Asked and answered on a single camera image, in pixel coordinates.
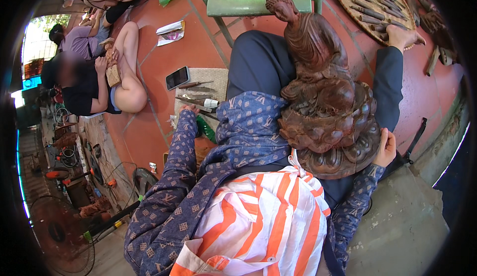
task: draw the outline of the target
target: wooden buddha statue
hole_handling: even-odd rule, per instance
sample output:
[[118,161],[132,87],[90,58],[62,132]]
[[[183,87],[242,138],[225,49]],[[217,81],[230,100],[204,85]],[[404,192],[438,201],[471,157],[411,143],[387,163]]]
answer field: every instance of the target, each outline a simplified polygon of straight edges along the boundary
[[373,91],[353,80],[343,43],[323,16],[299,13],[292,0],[266,0],[266,8],[288,22],[284,36],[297,71],[281,90],[289,106],[278,119],[280,135],[317,178],[339,179],[364,169],[381,134]]

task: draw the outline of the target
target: tree foliage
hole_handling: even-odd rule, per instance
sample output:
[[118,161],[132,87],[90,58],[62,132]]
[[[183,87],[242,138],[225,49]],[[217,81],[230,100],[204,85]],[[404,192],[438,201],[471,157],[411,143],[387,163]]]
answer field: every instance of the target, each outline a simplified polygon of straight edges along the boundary
[[38,26],[38,28],[44,32],[48,33],[57,23],[67,26],[70,17],[70,14],[47,15],[33,18],[32,23]]

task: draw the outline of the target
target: black shirt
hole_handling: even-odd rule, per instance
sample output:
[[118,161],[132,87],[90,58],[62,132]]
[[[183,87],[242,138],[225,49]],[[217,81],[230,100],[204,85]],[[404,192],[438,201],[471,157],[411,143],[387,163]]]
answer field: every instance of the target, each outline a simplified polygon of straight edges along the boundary
[[[74,87],[62,88],[62,96],[65,108],[77,116],[90,116],[93,99],[98,99],[98,74],[94,68],[94,62],[85,64],[78,74],[78,84]],[[108,108],[106,112],[120,113],[115,111],[111,103],[111,88],[108,88]]]

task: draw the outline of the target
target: black pants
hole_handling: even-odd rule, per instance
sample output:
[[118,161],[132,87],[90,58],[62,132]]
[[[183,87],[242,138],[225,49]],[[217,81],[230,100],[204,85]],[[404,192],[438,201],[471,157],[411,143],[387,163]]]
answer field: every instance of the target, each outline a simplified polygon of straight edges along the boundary
[[[402,100],[402,53],[396,47],[377,52],[373,94],[377,101],[374,116],[381,128],[394,131]],[[230,57],[227,99],[246,91],[280,96],[280,90],[296,78],[295,65],[283,37],[260,31],[248,31],[235,41]],[[263,166],[245,166],[237,175],[253,172],[277,172],[288,166],[287,157]],[[354,175],[338,180],[320,180],[325,200],[334,208],[353,188]]]
[[116,22],[119,17],[124,14],[124,12],[130,7],[137,5],[141,0],[132,0],[132,1],[118,1],[118,4],[110,7],[106,11],[106,21],[110,24]]

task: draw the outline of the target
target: phone screen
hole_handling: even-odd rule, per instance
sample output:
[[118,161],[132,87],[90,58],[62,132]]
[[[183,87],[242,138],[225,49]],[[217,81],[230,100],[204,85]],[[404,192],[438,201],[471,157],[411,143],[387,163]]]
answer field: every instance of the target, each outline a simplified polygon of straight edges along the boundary
[[173,89],[182,83],[188,82],[189,74],[187,67],[183,67],[165,78],[167,89]]

